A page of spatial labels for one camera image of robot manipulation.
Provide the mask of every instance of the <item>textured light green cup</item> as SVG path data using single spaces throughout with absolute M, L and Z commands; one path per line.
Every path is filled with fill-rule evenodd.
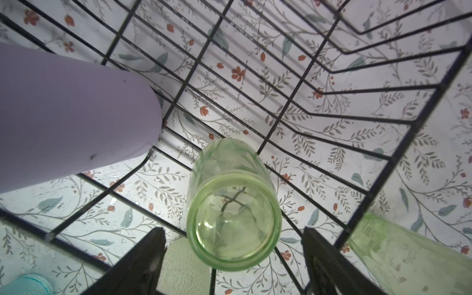
M 200 153 L 187 204 L 188 240 L 211 267 L 247 269 L 264 260 L 278 241 L 282 216 L 269 172 L 240 140 L 220 139 Z

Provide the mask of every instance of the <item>red flower print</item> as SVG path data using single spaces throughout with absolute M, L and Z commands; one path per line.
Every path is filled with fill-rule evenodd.
M 469 246 L 464 246 L 461 248 L 461 253 L 467 255 L 469 254 L 469 250 Z
M 64 17 L 64 21 L 68 26 L 76 26 L 76 24 L 74 23 L 74 19 L 70 15 L 66 15 Z
M 241 82 L 241 79 L 244 77 L 244 75 L 246 75 L 246 71 L 245 71 L 245 70 L 241 70 L 241 68 L 240 68 L 239 66 L 237 66 L 236 68 L 232 69 L 231 72 L 233 73 L 233 75 L 231 76 L 231 78 L 237 79 L 238 82 Z
M 346 253 L 346 252 L 351 251 L 351 249 L 349 249 L 349 244 L 344 244 L 344 245 L 341 247 L 341 250 L 343 251 L 343 253 Z
M 74 45 L 72 42 L 69 42 L 69 43 L 64 42 L 62 45 L 64 45 L 64 50 L 66 52 L 69 52 L 69 51 L 74 52 L 75 51 L 74 48 L 72 48 L 72 45 Z
M 287 261 L 289 261 L 290 257 L 292 257 L 292 254 L 290 254 L 288 250 L 286 250 L 285 252 L 280 252 L 280 255 L 282 255 L 282 257 Z
M 464 208 L 469 208 L 472 205 L 472 197 L 467 197 L 464 199 Z
M 84 172 L 84 174 L 85 174 L 86 176 L 90 177 L 90 178 L 93 178 L 93 176 L 95 175 L 95 174 L 93 174 L 93 173 L 90 172 L 90 171 Z
M 114 181 L 110 182 L 110 186 L 114 185 L 115 183 L 116 182 Z M 115 192 L 122 192 L 124 188 L 125 188 L 125 184 L 122 183 L 117 188 L 115 188 Z
M 105 261 L 107 258 L 103 256 L 102 253 L 98 253 L 98 255 L 92 256 L 93 258 L 100 259 L 101 261 Z
M 290 180 L 290 176 L 289 176 L 287 173 L 285 173 L 285 174 L 284 174 L 284 175 L 282 175 L 282 176 L 283 176 L 283 177 L 284 177 L 286 180 Z
M 36 23 L 39 21 L 39 16 L 36 14 L 36 12 L 26 9 L 25 15 L 26 15 L 26 17 L 24 18 L 25 25 L 32 24 L 36 26 Z
M 323 94 L 317 93 L 317 92 L 313 92 L 313 96 L 316 97 L 316 99 L 319 99 L 319 98 L 323 97 Z
M 461 110 L 461 119 L 467 119 L 469 117 L 469 110 L 468 109 L 463 109 Z
M 208 115 L 209 112 L 206 108 L 207 108 L 207 106 L 203 106 L 203 107 L 200 108 L 200 115 L 205 116 L 205 117 L 206 117 L 206 115 Z

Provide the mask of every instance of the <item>green plastic bottle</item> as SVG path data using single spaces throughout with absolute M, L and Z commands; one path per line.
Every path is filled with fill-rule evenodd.
M 390 295 L 472 294 L 472 259 L 367 213 L 348 241 Z

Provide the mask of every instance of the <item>green leaf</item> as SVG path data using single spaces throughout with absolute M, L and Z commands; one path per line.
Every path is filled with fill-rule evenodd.
M 349 66 L 347 66 L 346 69 L 359 67 L 359 66 L 364 66 L 365 65 L 364 60 L 365 60 L 365 57 L 359 56 L 358 58 L 355 59 L 355 61 L 351 62 L 351 64 Z
M 291 48 L 292 48 L 292 37 L 290 37 L 290 39 L 285 38 L 284 41 L 282 42 L 282 60 L 284 59 L 284 56 L 286 56 L 290 52 Z
M 129 208 L 128 211 L 125 212 L 123 216 L 123 221 L 121 222 L 121 226 L 127 228 L 131 222 L 133 221 L 133 208 Z
M 376 152 L 377 154 L 383 155 L 383 149 L 382 148 L 376 148 L 375 150 L 373 150 L 373 152 Z M 373 161 L 377 161 L 377 162 L 383 161 L 381 158 L 377 158 L 377 157 L 366 155 L 366 154 L 362 154 L 362 156 L 367 160 L 373 160 Z
M 193 119 L 191 116 L 187 115 L 187 113 L 184 113 L 184 118 L 185 118 L 185 120 L 187 120 L 187 121 L 188 121 L 190 124 L 192 124 L 193 126 L 195 126 L 195 127 L 197 126 L 197 125 L 195 124 L 194 119 Z
M 369 30 L 371 28 L 371 16 L 373 16 L 374 13 L 372 12 L 371 14 L 369 14 L 369 17 L 367 18 L 367 20 L 362 24 L 364 26 L 364 30 Z M 372 32 L 368 32 L 366 34 L 367 38 L 371 39 L 373 38 L 372 36 Z
M 90 242 L 97 244 L 97 245 L 102 245 L 102 246 L 110 246 L 114 242 L 110 242 L 109 240 L 90 240 Z
M 162 90 L 161 89 L 158 89 L 157 92 L 159 92 L 160 94 L 164 95 L 162 93 Z M 156 94 L 157 96 L 157 99 L 159 100 L 159 105 L 160 105 L 160 108 L 162 109 L 162 107 L 164 106 L 164 99 L 162 98 L 162 96 Z
M 406 196 L 405 190 L 400 188 L 400 194 L 402 195 L 403 204 L 405 204 L 406 212 L 408 212 L 408 197 Z
M 167 62 L 167 52 L 159 55 L 159 57 L 156 60 L 160 62 L 162 65 L 165 65 Z M 158 73 L 160 71 L 162 71 L 162 67 L 158 64 L 155 64 L 152 68 L 149 69 L 149 72 L 152 72 L 152 73 Z
M 41 210 L 41 213 L 47 213 L 51 211 L 51 209 L 54 209 L 57 204 L 59 204 L 60 200 L 62 200 L 62 197 L 44 200 L 38 204 L 38 209 Z
M 314 23 L 326 23 L 326 21 L 322 17 L 319 17 L 314 14 L 307 14 L 305 17 Z
M 452 211 L 454 211 L 454 209 L 457 207 L 457 205 L 449 205 L 447 207 L 444 207 L 444 208 L 441 208 L 439 209 L 439 213 L 438 215 L 439 216 L 446 216 L 448 215 L 449 213 L 451 213 Z
M 134 55 L 131 55 L 131 54 L 118 54 L 118 57 L 121 58 L 121 59 L 124 59 L 124 60 L 138 60 L 138 59 L 142 59 L 142 58 L 139 57 L 139 56 L 134 56 Z
M 424 221 L 423 221 L 423 215 L 418 215 L 418 219 L 412 224 L 412 227 L 410 228 L 412 231 L 414 231 L 415 233 L 418 232 L 418 229 L 420 229 L 420 227 L 423 225 Z
M 300 240 L 294 239 L 292 237 L 281 237 L 279 240 L 284 242 L 284 243 L 289 243 L 289 244 L 296 244 L 300 241 Z
M 210 35 L 212 31 L 213 31 L 213 27 L 210 30 L 208 30 L 208 35 Z M 229 44 L 226 41 L 226 38 L 220 27 L 218 27 L 218 29 L 216 30 L 216 33 L 213 36 L 213 40 L 215 40 L 215 42 L 218 43 L 224 49 L 229 50 Z
M 357 183 L 360 183 L 361 185 L 364 185 L 364 182 L 362 181 L 361 175 L 359 173 L 354 173 L 351 179 Z
M 313 211 L 313 214 L 310 218 L 310 221 L 308 221 L 308 226 L 309 227 L 312 227 L 316 224 L 316 222 L 318 221 L 318 217 L 320 216 L 320 210 L 319 209 L 316 209 L 315 211 Z
M 457 41 L 452 41 L 450 44 L 440 45 L 441 49 L 449 49 L 457 46 Z
M 472 228 L 463 228 L 462 232 L 468 235 L 472 235 Z

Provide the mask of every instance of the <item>green rim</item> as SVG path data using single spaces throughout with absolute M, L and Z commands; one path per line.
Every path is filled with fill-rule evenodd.
M 239 261 L 228 261 L 220 259 L 208 251 L 199 243 L 196 234 L 196 217 L 200 205 L 205 199 L 210 196 L 215 190 L 230 185 L 238 186 L 249 186 L 254 190 L 261 192 L 261 195 L 265 196 L 272 209 L 274 216 L 274 224 L 272 227 L 272 234 L 267 240 L 266 244 L 255 254 L 247 257 L 244 260 Z M 267 258 L 270 252 L 274 249 L 280 236 L 280 229 L 282 227 L 282 214 L 278 206 L 277 198 L 274 190 L 268 187 L 267 184 L 257 176 L 249 173 L 241 172 L 230 172 L 217 176 L 211 179 L 195 194 L 192 203 L 189 206 L 188 217 L 187 217 L 187 238 L 197 256 L 209 266 L 225 271 L 239 271 L 245 270 L 251 266 L 254 266 Z

